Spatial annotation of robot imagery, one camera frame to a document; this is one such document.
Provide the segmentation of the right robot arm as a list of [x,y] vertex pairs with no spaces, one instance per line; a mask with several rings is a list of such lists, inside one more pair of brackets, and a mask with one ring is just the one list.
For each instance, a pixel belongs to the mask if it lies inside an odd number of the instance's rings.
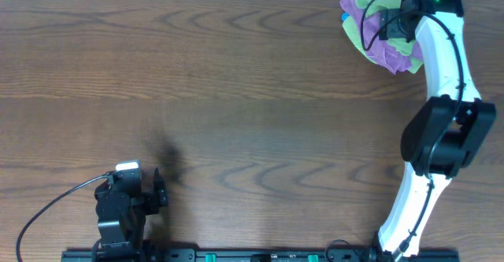
[[456,252],[422,250],[421,234],[441,193],[469,166],[496,119],[472,80],[461,0],[401,0],[384,10],[378,39],[415,40],[421,48],[426,102],[402,133],[405,170],[395,202],[364,261],[454,261]]

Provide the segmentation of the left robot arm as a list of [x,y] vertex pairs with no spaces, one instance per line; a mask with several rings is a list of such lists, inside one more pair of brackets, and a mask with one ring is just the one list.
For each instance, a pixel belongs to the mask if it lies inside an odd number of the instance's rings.
[[138,168],[107,172],[106,182],[94,192],[101,238],[91,250],[93,261],[154,261],[149,242],[143,239],[146,217],[168,203],[164,178],[154,171],[152,190],[142,190]]

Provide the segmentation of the green microfiber cloth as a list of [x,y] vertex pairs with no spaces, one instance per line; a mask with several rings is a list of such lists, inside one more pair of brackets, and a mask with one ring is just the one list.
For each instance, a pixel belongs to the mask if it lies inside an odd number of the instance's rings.
[[[361,17],[365,8],[372,0],[350,0],[354,7],[354,19],[358,25],[361,38]],[[364,42],[365,45],[370,44],[371,38],[375,35],[380,27],[379,11],[385,9],[395,9],[400,6],[401,0],[375,0],[368,8],[364,19]]]

